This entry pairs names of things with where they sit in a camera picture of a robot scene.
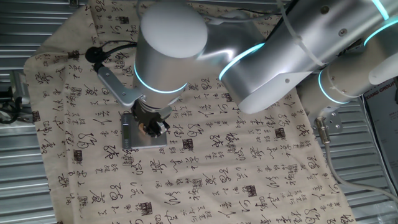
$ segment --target black cable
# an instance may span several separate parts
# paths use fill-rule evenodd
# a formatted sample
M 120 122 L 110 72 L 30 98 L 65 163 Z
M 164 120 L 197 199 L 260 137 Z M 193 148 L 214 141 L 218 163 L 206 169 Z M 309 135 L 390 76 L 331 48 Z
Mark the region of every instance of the black cable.
M 237 10 L 239 10 L 239 11 L 247 11 L 247 12 L 253 12 L 253 13 L 263 14 L 263 15 L 265 15 L 265 14 L 270 14 L 270 13 L 268 13 L 268 12 L 259 12 L 259 11 L 254 11 L 254 10 L 250 10 L 250 9 L 237 9 Z M 272 12 L 271 12 L 271 14 L 272 14 L 272 15 L 278 15 L 278 16 L 281 15 L 281 13 L 272 13 Z
M 7 114 L 16 114 L 16 112 L 14 112 L 14 111 L 6 110 L 6 109 L 3 109 L 3 108 L 0 108 L 0 111 L 5 112 Z
M 126 48 L 131 48 L 131 47 L 137 47 L 137 43 L 134 44 L 126 44 L 126 45 L 122 45 L 119 47 L 115 47 L 114 49 L 104 52 L 103 56 L 101 58 L 104 58 L 103 60 L 107 59 L 109 56 L 111 56 L 111 54 L 117 52 L 118 50 L 122 50 L 122 49 L 126 49 Z
M 104 47 L 105 45 L 110 44 L 110 43 L 119 43 L 119 42 L 131 43 L 131 44 L 137 43 L 137 42 L 130 41 L 130 40 L 110 40 L 110 41 L 105 42 L 101 47 Z
M 0 118 L 0 124 L 12 124 L 12 123 L 14 123 L 18 119 L 19 113 L 21 112 L 21 104 L 22 104 L 22 98 L 18 97 L 15 100 L 15 111 L 12 112 L 14 114 L 14 116 L 8 121 L 3 121 Z
M 119 47 L 115 47 L 108 52 L 104 52 L 102 47 L 90 47 L 85 54 L 87 61 L 91 63 L 101 63 L 105 59 L 107 59 L 111 54 L 117 52 L 118 50 L 130 48 L 130 47 L 137 47 L 136 42 L 132 42 L 133 44 L 126 44 Z

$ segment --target silver mounting bracket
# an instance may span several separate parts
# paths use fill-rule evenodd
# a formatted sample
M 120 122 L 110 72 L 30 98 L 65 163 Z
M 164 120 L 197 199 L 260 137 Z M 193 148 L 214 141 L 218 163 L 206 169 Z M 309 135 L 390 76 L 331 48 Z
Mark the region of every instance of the silver mounting bracket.
M 142 97 L 142 93 L 138 89 L 124 87 L 116 75 L 107 67 L 98 69 L 98 78 L 122 107 L 131 108 L 134 102 Z
M 324 123 L 326 125 L 329 134 L 339 134 L 343 131 L 343 125 L 341 123 L 341 119 L 337 111 L 324 114 L 322 118 L 324 118 Z M 313 122 L 312 128 L 314 130 L 317 129 L 315 121 Z

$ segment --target beige cloth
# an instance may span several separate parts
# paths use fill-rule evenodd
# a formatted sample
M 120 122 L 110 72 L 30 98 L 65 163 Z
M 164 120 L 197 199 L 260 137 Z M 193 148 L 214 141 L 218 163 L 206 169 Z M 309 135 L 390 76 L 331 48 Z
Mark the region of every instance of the beige cloth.
M 191 81 L 172 106 L 167 147 L 122 150 L 120 120 L 128 111 L 83 54 L 107 40 L 136 41 L 135 6 L 91 1 L 25 65 L 60 223 L 355 222 L 295 90 L 247 115 L 217 74 L 208 74 Z M 231 10 L 193 7 L 214 16 Z M 256 25 L 267 35 L 277 19 Z M 105 63 L 126 86 L 134 78 L 134 52 L 122 50 Z

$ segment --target metal plate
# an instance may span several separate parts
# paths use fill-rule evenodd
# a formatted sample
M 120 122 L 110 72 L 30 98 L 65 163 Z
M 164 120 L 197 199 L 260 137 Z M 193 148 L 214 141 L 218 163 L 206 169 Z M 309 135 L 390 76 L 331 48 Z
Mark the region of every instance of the metal plate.
M 164 147 L 167 145 L 167 133 L 157 138 L 138 130 L 138 122 L 134 120 L 132 114 L 122 115 L 122 145 L 123 149 L 150 149 L 154 147 Z
M 343 125 L 337 111 L 328 114 L 325 118 L 325 124 L 329 134 L 337 134 L 343 131 Z

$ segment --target wire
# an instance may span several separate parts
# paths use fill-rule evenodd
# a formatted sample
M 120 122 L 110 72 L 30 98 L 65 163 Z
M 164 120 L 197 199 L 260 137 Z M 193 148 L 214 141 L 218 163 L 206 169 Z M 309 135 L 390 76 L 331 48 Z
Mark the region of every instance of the wire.
M 108 51 L 108 52 L 104 52 L 103 53 L 103 60 L 107 59 L 109 56 L 111 56 L 111 54 L 117 52 L 118 50 L 122 50 L 122 49 L 126 49 L 126 48 L 133 48 L 133 47 L 137 47 L 137 43 L 133 42 L 134 44 L 126 44 L 126 45 L 122 45 L 119 47 L 115 47 L 114 49 Z
M 222 22 L 252 22 L 252 21 L 256 21 L 259 19 L 265 19 L 268 18 L 269 16 L 274 16 L 276 15 L 277 12 L 271 12 L 269 14 L 265 14 L 264 16 L 260 16 L 260 17 L 255 17 L 255 18 L 250 18 L 250 19 L 233 19 L 233 18 L 225 18 L 225 17 L 214 17 L 214 16 L 208 16 L 206 14 L 201 13 L 201 15 L 205 18 L 211 19 L 213 21 L 218 21 L 220 23 Z
M 327 159 L 327 161 L 328 161 L 330 171 L 331 171 L 331 173 L 333 174 L 333 176 L 335 177 L 335 179 L 336 179 L 338 182 L 340 182 L 340 183 L 342 183 L 342 184 L 344 184 L 344 185 L 347 185 L 347 186 L 349 186 L 349 187 L 356 187 L 356 188 L 359 188 L 359 189 L 372 190 L 372 191 L 375 191 L 375 192 L 379 192 L 379 193 L 384 194 L 385 196 L 387 196 L 387 197 L 393 199 L 393 201 L 395 201 L 395 203 L 398 203 L 398 198 L 397 198 L 396 196 L 394 196 L 394 195 L 392 195 L 391 193 L 386 192 L 385 190 L 382 190 L 382 189 L 380 189 L 380 188 L 378 188 L 378 187 L 373 187 L 373 186 L 364 185 L 364 184 L 354 184 L 354 183 L 348 182 L 348 181 L 346 181 L 346 180 L 343 180 L 343 179 L 336 173 L 336 170 L 335 170 L 335 168 L 333 168 L 333 164 L 331 163 L 331 155 L 330 155 L 330 146 L 329 146 L 329 143 L 325 143 L 325 150 L 326 150 L 326 159 Z
M 101 47 L 104 47 L 105 45 L 110 44 L 110 43 L 119 43 L 119 42 L 125 42 L 125 43 L 131 43 L 131 44 L 137 43 L 137 42 L 130 41 L 130 40 L 110 40 L 110 41 L 105 42 Z
M 14 116 L 8 121 L 3 121 L 3 119 L 0 118 L 0 124 L 12 124 L 12 123 L 14 123 L 18 119 L 19 113 L 21 112 L 21 104 L 22 104 L 22 98 L 18 97 L 15 100 L 15 109 L 12 112 L 12 114 Z
M 326 127 L 326 125 L 325 125 L 324 120 L 321 119 L 321 118 L 318 118 L 317 119 L 318 132 L 319 132 L 319 135 L 321 137 L 323 145 L 325 145 L 326 160 L 328 162 L 329 169 L 330 169 L 331 173 L 333 174 L 334 178 L 338 182 L 340 182 L 340 183 L 342 183 L 344 185 L 347 185 L 348 187 L 355 187 L 355 188 L 359 188 L 359 189 L 363 189 L 363 190 L 372 190 L 374 192 L 379 192 L 379 193 L 384 194 L 385 196 L 393 199 L 393 201 L 395 201 L 395 203 L 398 203 L 398 198 L 395 195 L 391 194 L 390 192 L 386 192 L 385 190 L 382 190 L 382 189 L 380 189 L 378 187 L 373 187 L 373 186 L 364 185 L 364 184 L 354 184 L 354 183 L 348 182 L 346 180 L 343 180 L 337 174 L 335 168 L 333 167 L 333 163 L 331 162 L 329 134 L 326 131 L 323 131 L 323 130 L 325 130 L 325 127 Z
M 247 11 L 247 12 L 252 12 L 252 13 L 257 13 L 257 14 L 268 14 L 268 12 L 259 12 L 259 11 L 254 11 L 250 9 L 237 9 L 238 11 Z

